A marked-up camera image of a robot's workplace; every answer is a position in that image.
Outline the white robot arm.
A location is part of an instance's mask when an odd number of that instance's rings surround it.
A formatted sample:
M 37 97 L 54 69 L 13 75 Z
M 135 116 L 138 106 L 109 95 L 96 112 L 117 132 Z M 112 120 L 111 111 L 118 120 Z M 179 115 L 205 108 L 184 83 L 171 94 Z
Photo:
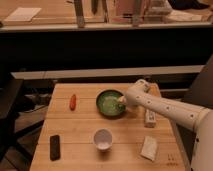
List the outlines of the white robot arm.
M 213 171 L 213 109 L 154 96 L 148 93 L 149 90 L 150 83 L 139 79 L 118 102 L 126 106 L 143 106 L 194 132 L 191 169 Z

